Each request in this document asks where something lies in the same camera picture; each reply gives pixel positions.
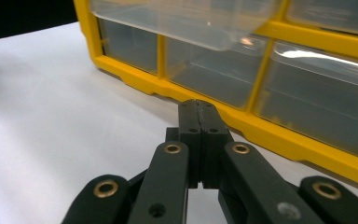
white surface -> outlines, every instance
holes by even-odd
[[[60,223],[94,177],[147,168],[177,122],[175,102],[98,71],[77,23],[0,39],[0,223]],[[321,174],[260,151],[296,185]],[[216,191],[189,191],[187,223],[225,222]]]

plastic drawer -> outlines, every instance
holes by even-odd
[[[358,63],[283,42],[270,58],[256,113],[358,156]]]
[[[277,7],[278,0],[90,0],[95,16],[208,49],[229,49]]]
[[[244,107],[265,52],[267,39],[244,37],[230,50],[214,51],[182,41],[166,41],[167,78],[192,91]]]
[[[150,74],[157,73],[157,35],[99,19],[103,53]]]
[[[290,21],[358,34],[358,0],[295,0]]]

